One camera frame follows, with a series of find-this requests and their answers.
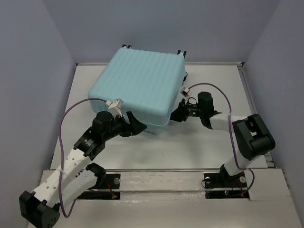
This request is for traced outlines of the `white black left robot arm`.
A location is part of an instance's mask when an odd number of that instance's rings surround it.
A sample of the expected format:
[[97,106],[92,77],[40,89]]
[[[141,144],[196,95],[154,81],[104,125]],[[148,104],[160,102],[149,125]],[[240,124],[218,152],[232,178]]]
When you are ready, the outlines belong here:
[[124,118],[114,117],[107,111],[99,112],[60,166],[32,192],[21,194],[22,217],[36,228],[52,228],[65,203],[92,186],[103,186],[105,170],[93,160],[105,148],[106,141],[116,136],[135,136],[147,128],[132,112],[126,114]]

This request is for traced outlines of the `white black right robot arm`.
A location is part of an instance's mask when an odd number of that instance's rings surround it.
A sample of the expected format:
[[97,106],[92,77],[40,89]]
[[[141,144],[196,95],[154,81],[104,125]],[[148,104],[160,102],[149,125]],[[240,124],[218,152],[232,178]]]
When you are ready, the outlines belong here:
[[214,176],[202,180],[205,189],[211,190],[216,184],[227,187],[239,181],[240,174],[254,160],[275,148],[275,140],[260,115],[243,117],[218,112],[209,92],[200,92],[194,104],[189,102],[191,96],[188,88],[183,88],[181,94],[183,98],[171,113],[171,120],[181,123],[189,117],[197,117],[204,127],[229,133],[233,157],[221,165],[220,171]]

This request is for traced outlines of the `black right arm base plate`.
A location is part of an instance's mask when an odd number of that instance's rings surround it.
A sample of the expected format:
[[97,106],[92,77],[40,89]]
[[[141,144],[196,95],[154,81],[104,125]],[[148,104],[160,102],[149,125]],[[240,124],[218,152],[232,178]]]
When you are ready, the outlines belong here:
[[206,199],[249,199],[244,172],[229,176],[225,172],[204,173],[201,181]]

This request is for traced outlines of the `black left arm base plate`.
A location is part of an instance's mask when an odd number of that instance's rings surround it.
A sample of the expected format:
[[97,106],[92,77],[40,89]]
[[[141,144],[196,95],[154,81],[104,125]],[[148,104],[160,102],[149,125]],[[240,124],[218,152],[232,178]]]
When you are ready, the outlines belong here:
[[79,200],[119,200],[121,175],[107,173],[105,178],[98,178],[96,184],[77,197]]

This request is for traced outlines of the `light blue hard-shell suitcase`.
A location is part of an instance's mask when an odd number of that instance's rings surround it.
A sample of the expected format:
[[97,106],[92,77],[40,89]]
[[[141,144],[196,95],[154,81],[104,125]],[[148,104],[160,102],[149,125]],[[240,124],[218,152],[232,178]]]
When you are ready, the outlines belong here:
[[106,111],[104,101],[121,99],[123,115],[131,111],[148,132],[160,134],[187,76],[185,56],[180,50],[167,54],[123,45],[88,91],[91,109]]

